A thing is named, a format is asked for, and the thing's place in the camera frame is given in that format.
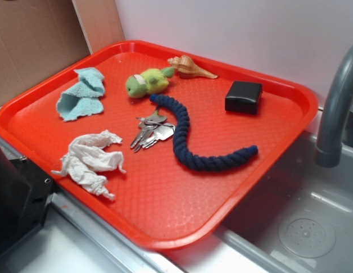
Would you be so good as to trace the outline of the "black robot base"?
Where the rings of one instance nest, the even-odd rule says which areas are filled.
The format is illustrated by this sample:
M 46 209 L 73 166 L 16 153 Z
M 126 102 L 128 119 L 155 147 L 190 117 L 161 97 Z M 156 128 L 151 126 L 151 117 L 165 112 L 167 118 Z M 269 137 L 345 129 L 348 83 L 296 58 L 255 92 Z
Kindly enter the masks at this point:
M 30 159 L 8 159 L 0 148 L 0 259 L 43 228 L 53 183 Z

